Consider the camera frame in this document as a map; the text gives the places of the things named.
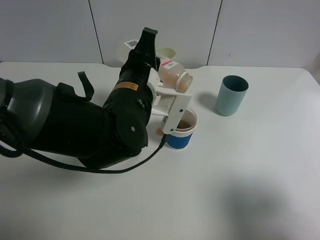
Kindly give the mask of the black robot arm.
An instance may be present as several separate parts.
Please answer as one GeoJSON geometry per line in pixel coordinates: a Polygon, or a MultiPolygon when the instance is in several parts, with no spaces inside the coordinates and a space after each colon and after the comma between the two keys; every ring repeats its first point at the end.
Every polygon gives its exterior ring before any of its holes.
{"type": "Polygon", "coordinates": [[[148,79],[160,65],[157,33],[143,29],[103,106],[92,103],[95,90],[83,71],[78,73],[83,97],[65,83],[2,79],[0,153],[8,158],[28,155],[57,168],[96,174],[113,174],[111,166],[139,155],[148,145],[154,99],[148,79]]]}

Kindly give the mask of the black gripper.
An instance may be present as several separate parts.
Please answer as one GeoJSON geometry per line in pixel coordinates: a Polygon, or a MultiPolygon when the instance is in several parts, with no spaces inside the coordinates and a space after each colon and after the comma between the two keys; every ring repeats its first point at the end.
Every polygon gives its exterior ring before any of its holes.
{"type": "Polygon", "coordinates": [[[147,124],[153,94],[147,86],[150,68],[158,70],[155,40],[157,30],[145,27],[121,67],[119,80],[103,104],[107,119],[102,143],[80,162],[89,169],[104,169],[135,157],[148,145],[147,124]]]}

